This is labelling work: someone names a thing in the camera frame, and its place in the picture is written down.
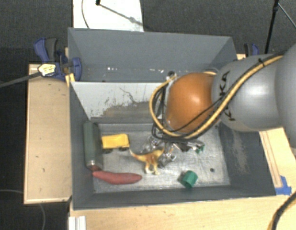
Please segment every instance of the yellow toy dinosaur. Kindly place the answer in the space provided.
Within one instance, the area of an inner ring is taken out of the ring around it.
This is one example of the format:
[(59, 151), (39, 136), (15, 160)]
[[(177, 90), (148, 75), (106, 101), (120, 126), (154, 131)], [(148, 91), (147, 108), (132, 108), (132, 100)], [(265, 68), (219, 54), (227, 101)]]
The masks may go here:
[[(162, 150), (154, 150), (151, 153), (135, 154), (130, 149), (130, 153), (131, 153), (132, 157), (136, 158), (139, 161), (146, 163), (146, 166), (145, 166), (146, 173), (154, 173), (155, 175), (157, 175), (157, 174), (159, 174), (158, 159), (163, 154), (164, 150), (165, 150), (165, 148), (163, 148)], [(151, 165), (153, 166), (153, 169), (154, 169), (153, 171), (151, 171), (149, 169)]]

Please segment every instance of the yellow block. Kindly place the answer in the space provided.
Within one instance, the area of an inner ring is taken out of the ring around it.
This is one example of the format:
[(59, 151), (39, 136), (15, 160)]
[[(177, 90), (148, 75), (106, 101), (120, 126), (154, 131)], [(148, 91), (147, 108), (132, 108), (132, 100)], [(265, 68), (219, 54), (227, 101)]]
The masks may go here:
[(127, 134), (102, 136), (103, 149), (128, 148), (130, 146)]

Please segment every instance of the gray floor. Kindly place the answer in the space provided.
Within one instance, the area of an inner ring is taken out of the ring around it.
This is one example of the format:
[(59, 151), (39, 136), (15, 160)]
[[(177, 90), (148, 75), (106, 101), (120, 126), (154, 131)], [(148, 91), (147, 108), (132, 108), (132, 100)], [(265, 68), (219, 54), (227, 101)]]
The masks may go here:
[[(296, 23), (296, 0), (280, 3)], [(228, 35), (243, 53), (244, 43), (264, 51), (273, 0), (141, 0), (141, 6), (146, 31)], [(70, 26), (72, 0), (0, 0), (0, 80), (26, 75), (28, 63), (38, 60), (36, 39), (56, 37), (58, 48), (66, 46)], [(296, 30), (279, 10), (270, 52), (295, 42)], [(0, 89), (0, 189), (23, 189), (25, 111), (25, 83)], [(0, 230), (41, 228), (41, 212), (22, 206), (19, 195), (0, 193), (0, 208)], [(45, 210), (45, 229), (65, 229), (67, 204), (47, 204)]]

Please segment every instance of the green bottle cap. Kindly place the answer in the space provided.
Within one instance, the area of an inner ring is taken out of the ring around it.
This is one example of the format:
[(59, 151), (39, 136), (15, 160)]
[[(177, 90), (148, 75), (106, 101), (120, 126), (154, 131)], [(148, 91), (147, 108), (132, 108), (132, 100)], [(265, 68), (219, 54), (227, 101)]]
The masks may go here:
[(192, 188), (196, 183), (198, 176), (193, 171), (187, 171), (181, 180), (181, 184), (186, 188)]

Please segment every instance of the clamp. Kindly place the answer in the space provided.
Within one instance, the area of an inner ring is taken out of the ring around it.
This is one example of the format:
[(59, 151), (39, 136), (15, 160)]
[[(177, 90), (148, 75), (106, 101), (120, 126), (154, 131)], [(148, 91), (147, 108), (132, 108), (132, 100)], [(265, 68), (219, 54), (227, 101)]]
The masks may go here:
[(82, 74), (82, 65), (78, 57), (72, 58), (68, 62), (67, 57), (61, 51), (56, 51), (56, 38), (46, 39), (44, 37), (38, 39), (34, 43), (34, 50), (37, 56), (42, 60), (42, 65), (38, 71), (43, 77), (52, 77), (61, 81), (65, 81), (68, 73), (75, 75), (75, 80), (79, 81)]

